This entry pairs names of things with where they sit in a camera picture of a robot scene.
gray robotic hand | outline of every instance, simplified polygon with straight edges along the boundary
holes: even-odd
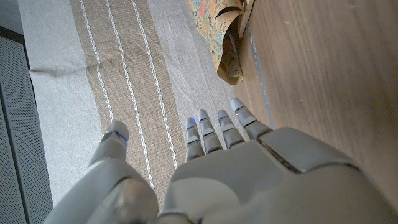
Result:
[[[398,223],[350,158],[295,129],[271,130],[238,99],[231,107],[250,141],[224,110],[218,122],[227,150],[205,110],[202,142],[188,118],[187,162],[173,174],[160,213],[154,191],[125,163],[128,131],[116,121],[45,223]]]

gray cloth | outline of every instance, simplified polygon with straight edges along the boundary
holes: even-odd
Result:
[[[101,138],[100,116],[69,2],[19,1],[19,7],[55,205],[83,175]],[[214,124],[218,109],[228,111],[238,123],[229,108],[232,87],[218,78],[185,3],[149,0],[149,7],[170,75],[181,134],[186,117],[197,117],[200,108],[208,111]],[[220,136],[218,125],[215,130]]]
[[[83,175],[100,117],[68,1],[19,1],[54,205]]]

